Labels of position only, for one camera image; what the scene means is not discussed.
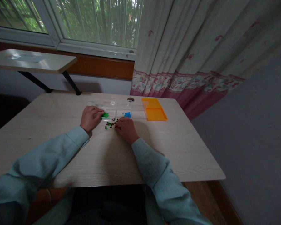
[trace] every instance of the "wooden window sill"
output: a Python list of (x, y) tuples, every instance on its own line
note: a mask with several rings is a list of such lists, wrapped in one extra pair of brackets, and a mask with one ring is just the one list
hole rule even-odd
[(72, 52), (58, 51), (55, 49), (0, 42), (0, 51), (10, 48), (33, 52), (76, 56), (78, 61), (67, 69), (69, 74), (132, 80), (134, 61), (90, 56)]

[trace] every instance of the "wall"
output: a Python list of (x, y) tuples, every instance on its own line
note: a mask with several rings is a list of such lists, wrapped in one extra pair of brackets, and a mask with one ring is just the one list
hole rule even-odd
[(244, 224), (281, 225), (281, 55), (192, 123)]
[[(56, 90), (73, 90), (62, 74), (33, 73), (49, 88)], [(71, 75), (81, 91), (129, 95), (131, 81)], [(34, 100), (43, 89), (32, 83), (17, 71), (0, 70), (0, 94), (20, 96)]]

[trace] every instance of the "table leg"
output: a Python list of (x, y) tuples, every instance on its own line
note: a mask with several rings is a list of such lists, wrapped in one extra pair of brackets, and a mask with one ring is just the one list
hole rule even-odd
[(40, 88), (42, 88), (43, 90), (46, 91), (46, 93), (50, 93), (51, 91), (53, 91), (53, 89), (48, 88), (45, 84), (43, 84), (40, 80), (38, 80), (35, 76), (33, 76), (31, 73), (29, 72), (23, 72), (23, 71), (18, 71), (20, 74), (22, 74), (23, 76), (25, 76), (26, 78), (28, 78), (29, 80), (31, 80), (33, 83), (35, 83), (37, 86), (39, 86)]
[(64, 77), (66, 78), (66, 80), (69, 82), (69, 84), (72, 86), (72, 88), (76, 91), (76, 95), (80, 95), (81, 91), (79, 91), (79, 89), (77, 88), (76, 84), (74, 83), (74, 81), (72, 80), (72, 78), (70, 77), (70, 75), (68, 74), (67, 71), (62, 73), (64, 75)]

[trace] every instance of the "light blue shirt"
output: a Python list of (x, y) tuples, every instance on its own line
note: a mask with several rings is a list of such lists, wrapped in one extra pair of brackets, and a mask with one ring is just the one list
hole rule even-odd
[[(88, 134), (81, 128), (54, 137), (17, 159), (0, 177), (0, 224), (24, 224), (29, 203), (87, 144)], [(155, 152), (142, 138), (132, 149), (147, 186), (148, 224), (211, 224), (202, 216), (173, 172), (170, 161)], [(71, 198), (63, 198), (36, 224), (64, 224), (71, 211)]]

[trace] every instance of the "clear plastic box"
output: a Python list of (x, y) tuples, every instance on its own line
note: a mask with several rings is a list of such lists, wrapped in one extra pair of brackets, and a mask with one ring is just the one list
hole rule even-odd
[(109, 114), (107, 117), (102, 117), (102, 120), (105, 121), (113, 118), (120, 118), (128, 112), (130, 113), (130, 118), (132, 119), (147, 119), (147, 105), (147, 102), (142, 102), (142, 104), (138, 104), (136, 102), (128, 102), (125, 99), (116, 98), (100, 98), (97, 102), (95, 102), (95, 106), (100, 109), (103, 109), (104, 112)]

